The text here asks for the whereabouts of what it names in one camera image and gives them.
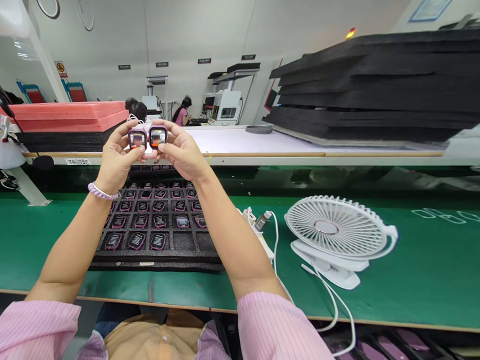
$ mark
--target warning sign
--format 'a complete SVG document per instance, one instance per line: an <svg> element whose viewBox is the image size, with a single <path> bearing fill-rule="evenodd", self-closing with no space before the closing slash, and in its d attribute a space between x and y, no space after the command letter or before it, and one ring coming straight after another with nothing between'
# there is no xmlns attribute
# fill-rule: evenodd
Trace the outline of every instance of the warning sign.
<svg viewBox="0 0 480 360"><path fill-rule="evenodd" d="M58 70L58 73L60 74L61 78L68 78L69 76L67 75L67 71L65 70L65 65L63 61L55 61L55 66L56 69Z"/></svg>

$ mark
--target forearm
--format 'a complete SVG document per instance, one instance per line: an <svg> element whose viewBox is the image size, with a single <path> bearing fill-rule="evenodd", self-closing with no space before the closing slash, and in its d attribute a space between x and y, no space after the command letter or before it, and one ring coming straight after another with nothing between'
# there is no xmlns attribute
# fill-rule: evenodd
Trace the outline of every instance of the forearm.
<svg viewBox="0 0 480 360"><path fill-rule="evenodd" d="M257 235L231 202L213 170L209 168L193 184L237 300L259 289L288 299Z"/></svg>
<svg viewBox="0 0 480 360"><path fill-rule="evenodd" d="M50 250L37 284L26 300L46 300L45 292L52 293L51 300L65 303L75 300L94 257L111 204L111 200L92 193L87 195L70 225Z"/></svg>

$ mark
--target warning light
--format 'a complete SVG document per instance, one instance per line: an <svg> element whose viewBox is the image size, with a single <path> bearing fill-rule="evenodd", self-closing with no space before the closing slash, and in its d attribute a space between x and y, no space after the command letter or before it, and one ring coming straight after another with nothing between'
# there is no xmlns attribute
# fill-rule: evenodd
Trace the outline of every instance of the warning light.
<svg viewBox="0 0 480 360"><path fill-rule="evenodd" d="M350 38L355 34L355 30L356 30L356 28L355 28L355 27L352 27L352 28L350 29L350 31L348 32L348 34L345 36L345 39L346 39L346 40L350 39Z"/></svg>

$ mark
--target hand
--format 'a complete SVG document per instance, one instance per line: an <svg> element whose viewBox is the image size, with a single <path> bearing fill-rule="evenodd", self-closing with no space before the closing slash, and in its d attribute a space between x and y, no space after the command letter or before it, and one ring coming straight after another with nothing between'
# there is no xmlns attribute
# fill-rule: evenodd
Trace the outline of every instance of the hand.
<svg viewBox="0 0 480 360"><path fill-rule="evenodd" d="M153 120L152 124L165 125L170 133L167 143L158 145L158 150L151 152L150 159L156 158L157 162L160 159L168 160L188 181L197 180L209 172L210 166L191 135L172 121Z"/></svg>
<svg viewBox="0 0 480 360"><path fill-rule="evenodd" d="M115 129L103 146L101 166L95 185L104 193L116 194L124 187L129 174L130 166L136 161L145 164L148 155L145 147L140 146L133 150L124 150L129 144L128 132L138 125L137 120L130 120Z"/></svg>

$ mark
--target pink tray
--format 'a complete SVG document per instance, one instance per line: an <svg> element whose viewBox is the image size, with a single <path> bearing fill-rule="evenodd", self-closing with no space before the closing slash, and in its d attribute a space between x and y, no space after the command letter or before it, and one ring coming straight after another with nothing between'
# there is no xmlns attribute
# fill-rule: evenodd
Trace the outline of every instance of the pink tray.
<svg viewBox="0 0 480 360"><path fill-rule="evenodd" d="M128 117L124 109L99 119L18 120L18 124L26 133L102 133Z"/></svg>
<svg viewBox="0 0 480 360"><path fill-rule="evenodd" d="M94 120L125 110L123 101L45 102L10 105L22 120Z"/></svg>

